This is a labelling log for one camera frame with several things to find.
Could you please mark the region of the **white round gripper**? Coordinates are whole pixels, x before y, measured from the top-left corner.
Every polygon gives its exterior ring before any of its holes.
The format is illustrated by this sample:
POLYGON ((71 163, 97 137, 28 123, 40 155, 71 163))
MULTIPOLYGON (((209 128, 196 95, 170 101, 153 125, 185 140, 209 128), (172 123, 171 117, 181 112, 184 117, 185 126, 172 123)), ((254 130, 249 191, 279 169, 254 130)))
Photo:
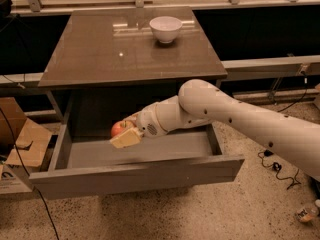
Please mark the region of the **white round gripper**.
POLYGON ((136 123, 138 127, 121 129, 110 140, 116 148, 139 144, 142 137, 155 138, 167 135, 177 129, 190 129, 211 123, 210 119, 200 119, 187 113, 179 104, 177 96, 155 102, 126 118, 124 121, 136 123))

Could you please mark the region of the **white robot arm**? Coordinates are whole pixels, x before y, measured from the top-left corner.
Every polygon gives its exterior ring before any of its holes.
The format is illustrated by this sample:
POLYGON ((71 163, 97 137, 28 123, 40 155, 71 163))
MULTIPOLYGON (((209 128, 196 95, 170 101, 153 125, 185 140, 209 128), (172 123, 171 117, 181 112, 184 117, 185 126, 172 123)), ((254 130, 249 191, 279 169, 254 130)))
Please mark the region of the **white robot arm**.
POLYGON ((185 82, 176 96, 123 119, 124 129, 110 143, 116 148, 129 147, 144 137, 160 137, 214 121, 234 128, 320 180, 319 124, 238 101, 200 79, 185 82))

